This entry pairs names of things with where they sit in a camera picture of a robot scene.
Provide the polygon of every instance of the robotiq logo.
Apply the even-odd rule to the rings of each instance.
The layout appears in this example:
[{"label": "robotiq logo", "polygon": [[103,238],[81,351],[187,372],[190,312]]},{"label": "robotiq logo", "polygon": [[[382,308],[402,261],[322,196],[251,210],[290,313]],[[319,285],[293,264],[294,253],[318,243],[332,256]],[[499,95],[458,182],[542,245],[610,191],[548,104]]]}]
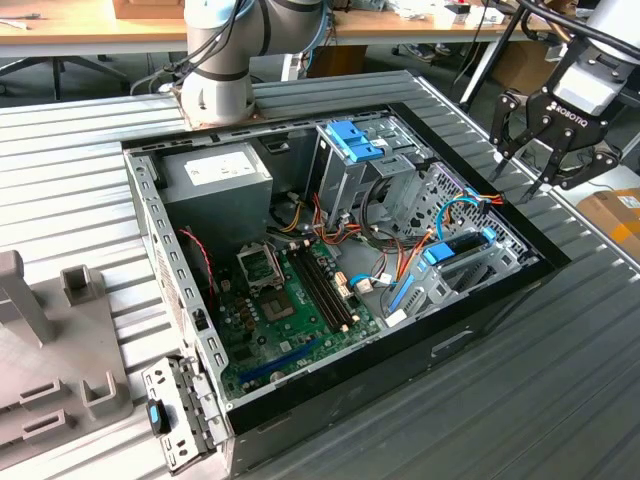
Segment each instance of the robotiq logo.
[{"label": "robotiq logo", "polygon": [[586,128],[589,125],[589,122],[582,118],[580,115],[576,115],[572,111],[559,106],[556,102],[551,102],[551,104],[547,107],[547,110],[549,110],[550,112],[558,112],[563,117],[567,117],[569,120],[576,122],[582,128]]}]

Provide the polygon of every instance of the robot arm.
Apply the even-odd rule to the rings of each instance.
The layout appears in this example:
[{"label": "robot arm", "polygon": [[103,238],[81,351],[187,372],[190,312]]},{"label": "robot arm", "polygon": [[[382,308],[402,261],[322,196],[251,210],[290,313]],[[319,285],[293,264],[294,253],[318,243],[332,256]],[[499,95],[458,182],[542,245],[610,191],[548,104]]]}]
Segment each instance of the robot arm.
[{"label": "robot arm", "polygon": [[[189,60],[182,108],[192,123],[230,124],[253,112],[249,59],[314,48],[328,8],[326,0],[187,0],[184,17],[189,54],[203,51]],[[217,45],[202,49],[222,26]]]},{"label": "robot arm", "polygon": [[[535,13],[549,12],[531,0],[519,0]],[[543,184],[570,189],[615,168],[620,161],[617,150],[604,137],[613,117],[621,110],[623,89],[640,64],[640,32],[634,20],[640,18],[636,0],[602,0],[587,27],[604,34],[603,43],[578,34],[566,55],[539,92],[529,97],[515,91],[500,95],[491,129],[491,141],[502,160],[490,180],[495,180],[513,155],[537,139],[550,147],[551,156],[539,178],[523,197],[529,200]],[[509,115],[526,109],[526,129],[515,138],[509,132]],[[568,152],[594,146],[587,165],[563,169]]]}]

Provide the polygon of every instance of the aluminum profile table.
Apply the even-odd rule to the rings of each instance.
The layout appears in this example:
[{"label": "aluminum profile table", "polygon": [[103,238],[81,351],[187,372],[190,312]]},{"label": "aluminum profile table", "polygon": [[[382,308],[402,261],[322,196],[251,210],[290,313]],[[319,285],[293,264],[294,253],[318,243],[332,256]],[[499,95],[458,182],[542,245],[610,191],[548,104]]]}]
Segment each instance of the aluminum profile table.
[{"label": "aluminum profile table", "polygon": [[[495,165],[484,132],[407,72],[264,84],[256,97],[269,118],[405,102],[481,174]],[[0,478],[169,478],[140,371],[176,352],[179,337],[139,238],[117,141],[184,129],[175,99],[162,95],[0,111],[1,248],[19,248],[30,283],[78,263],[101,269],[138,405]],[[530,181],[516,162],[496,186],[517,199]],[[565,271],[480,344],[243,478],[637,478],[638,275],[554,193],[522,211],[574,260]],[[213,456],[180,478],[219,470]]]}]

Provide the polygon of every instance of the green circuit board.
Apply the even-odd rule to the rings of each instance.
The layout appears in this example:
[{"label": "green circuit board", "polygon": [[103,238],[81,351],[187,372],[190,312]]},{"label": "green circuit board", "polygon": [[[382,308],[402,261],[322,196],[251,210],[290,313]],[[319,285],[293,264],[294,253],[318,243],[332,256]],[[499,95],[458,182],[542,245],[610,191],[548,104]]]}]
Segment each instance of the green circuit board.
[{"label": "green circuit board", "polygon": [[[313,244],[309,251],[322,265],[326,277],[335,273],[333,258],[322,243]],[[230,399],[239,398],[266,385],[274,376],[281,378],[293,373],[380,331],[368,309],[355,298],[345,301],[344,305],[358,320],[348,329],[336,332],[330,328],[286,253],[277,252],[276,258],[285,278],[279,290],[263,289],[260,294],[251,296],[239,265],[232,265],[220,273],[229,282],[227,291],[220,294],[223,311],[219,312],[217,325],[229,357],[222,380]],[[338,288],[333,279],[329,281],[332,288]]]}]

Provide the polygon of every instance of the table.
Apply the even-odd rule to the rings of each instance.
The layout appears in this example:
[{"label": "table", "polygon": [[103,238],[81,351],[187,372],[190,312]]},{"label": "table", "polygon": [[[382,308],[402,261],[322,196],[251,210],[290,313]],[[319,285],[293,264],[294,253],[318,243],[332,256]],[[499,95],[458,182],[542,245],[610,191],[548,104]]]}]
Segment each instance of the table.
[{"label": "table", "polygon": [[[267,118],[405,102],[485,178],[487,134],[408,72],[256,86]],[[0,472],[0,479],[169,480],[140,371],[178,349],[138,236],[118,140],[186,129],[175,99],[145,95],[0,111],[0,243],[29,283],[99,268],[132,396],[128,419]],[[518,199],[514,160],[495,182]],[[556,191],[519,207],[574,262],[492,335],[246,480],[635,478],[640,471],[638,265]],[[10,234],[11,245],[2,241]],[[183,480],[219,478],[213,456]]]},{"label": "table", "polygon": [[[46,20],[25,21],[31,30],[0,25],[0,58],[44,57],[185,51],[182,19],[118,20],[111,0],[4,0],[0,16],[41,13]],[[483,55],[484,68],[506,24],[484,27],[478,38],[492,42]],[[546,23],[534,27],[548,30]],[[336,12],[338,45],[393,45],[400,43],[463,43],[476,29],[466,26],[436,28],[432,18],[405,20],[393,12],[352,10]],[[512,41],[526,40],[517,30]],[[299,56],[286,55],[281,80],[298,78]]]}]

